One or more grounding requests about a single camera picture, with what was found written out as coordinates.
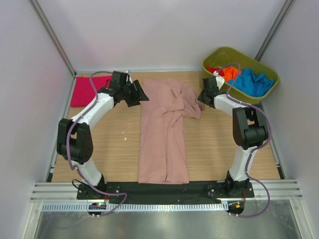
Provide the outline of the dusty pink t shirt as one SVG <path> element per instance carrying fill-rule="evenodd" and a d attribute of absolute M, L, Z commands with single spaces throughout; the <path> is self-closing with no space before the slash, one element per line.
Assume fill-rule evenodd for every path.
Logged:
<path fill-rule="evenodd" d="M 199 119 L 204 104 L 191 86 L 174 79 L 144 79 L 139 183 L 187 184 L 184 117 Z"/>

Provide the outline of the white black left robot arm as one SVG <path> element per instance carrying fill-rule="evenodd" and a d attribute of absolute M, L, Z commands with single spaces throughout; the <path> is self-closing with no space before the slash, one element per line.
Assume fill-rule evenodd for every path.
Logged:
<path fill-rule="evenodd" d="M 58 124 L 56 151 L 68 161 L 70 169 L 78 173 L 94 199 L 101 199 L 109 193 L 104 176 L 92 158 L 94 146 L 91 130 L 120 101 L 132 107 L 149 100 L 140 82 L 132 80 L 129 73 L 113 71 L 111 75 L 109 85 L 97 89 L 93 83 L 95 74 L 92 74 L 89 82 L 94 92 L 93 100 L 76 116 L 63 118 Z"/>

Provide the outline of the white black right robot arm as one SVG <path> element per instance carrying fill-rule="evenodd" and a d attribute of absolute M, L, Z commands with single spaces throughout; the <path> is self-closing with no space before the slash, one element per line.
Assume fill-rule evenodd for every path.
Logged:
<path fill-rule="evenodd" d="M 220 76 L 204 78 L 203 89 L 197 99 L 232 116 L 232 133 L 237 149 L 226 175 L 224 190 L 228 196 L 237 197 L 248 188 L 251 164 L 257 150 L 269 139 L 270 133 L 263 110 L 220 91 L 223 83 Z"/>

